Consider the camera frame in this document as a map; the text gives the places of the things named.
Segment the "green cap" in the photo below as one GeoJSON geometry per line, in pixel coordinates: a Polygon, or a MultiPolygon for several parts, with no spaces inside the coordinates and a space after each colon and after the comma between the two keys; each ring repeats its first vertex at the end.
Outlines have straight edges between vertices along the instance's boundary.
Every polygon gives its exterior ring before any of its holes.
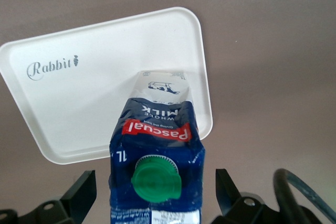
{"type": "Polygon", "coordinates": [[[182,182],[175,163],[165,156],[144,156],[131,179],[135,192],[144,200],[159,203],[179,199],[182,182]]]}

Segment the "black cable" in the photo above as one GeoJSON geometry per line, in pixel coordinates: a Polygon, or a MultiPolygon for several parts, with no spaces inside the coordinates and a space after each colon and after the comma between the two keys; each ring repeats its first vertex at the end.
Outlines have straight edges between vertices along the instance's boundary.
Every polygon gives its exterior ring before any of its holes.
{"type": "Polygon", "coordinates": [[[332,223],[336,223],[336,212],[334,212],[313,189],[290,171],[286,169],[278,169],[273,177],[274,190],[280,207],[280,212],[287,219],[287,222],[310,223],[302,208],[297,204],[293,193],[289,188],[288,182],[297,188],[332,223]]]}

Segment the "carrot logo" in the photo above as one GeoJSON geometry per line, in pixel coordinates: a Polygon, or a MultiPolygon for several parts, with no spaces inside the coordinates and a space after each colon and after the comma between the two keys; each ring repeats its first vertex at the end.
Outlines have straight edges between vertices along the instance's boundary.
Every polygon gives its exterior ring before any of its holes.
{"type": "Polygon", "coordinates": [[[74,63],[73,64],[75,64],[75,67],[78,65],[78,56],[77,55],[75,55],[75,57],[74,57],[74,59],[73,59],[74,61],[74,63]]]}

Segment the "black clamp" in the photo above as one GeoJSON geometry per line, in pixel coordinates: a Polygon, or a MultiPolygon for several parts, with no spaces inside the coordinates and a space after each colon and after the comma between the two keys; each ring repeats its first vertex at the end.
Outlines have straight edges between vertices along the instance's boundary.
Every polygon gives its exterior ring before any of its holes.
{"type": "Polygon", "coordinates": [[[274,188],[280,211],[274,211],[255,197],[243,197],[227,170],[216,170],[216,196],[222,216],[212,224],[321,224],[306,207],[299,206],[288,182],[300,190],[332,223],[335,212],[310,188],[291,172],[279,169],[274,175],[274,188]]]}
{"type": "Polygon", "coordinates": [[[60,200],[50,200],[21,217],[0,210],[0,224],[81,224],[97,197],[94,170],[85,171],[60,200]]]}

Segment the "white tray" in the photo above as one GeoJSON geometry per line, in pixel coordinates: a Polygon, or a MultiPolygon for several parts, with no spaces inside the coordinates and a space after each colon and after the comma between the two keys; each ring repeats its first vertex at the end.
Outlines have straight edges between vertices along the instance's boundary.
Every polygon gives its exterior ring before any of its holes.
{"type": "Polygon", "coordinates": [[[41,152],[57,164],[110,156],[114,127],[142,70],[187,74],[205,138],[213,121],[201,26],[185,8],[0,47],[0,72],[41,152]]]}

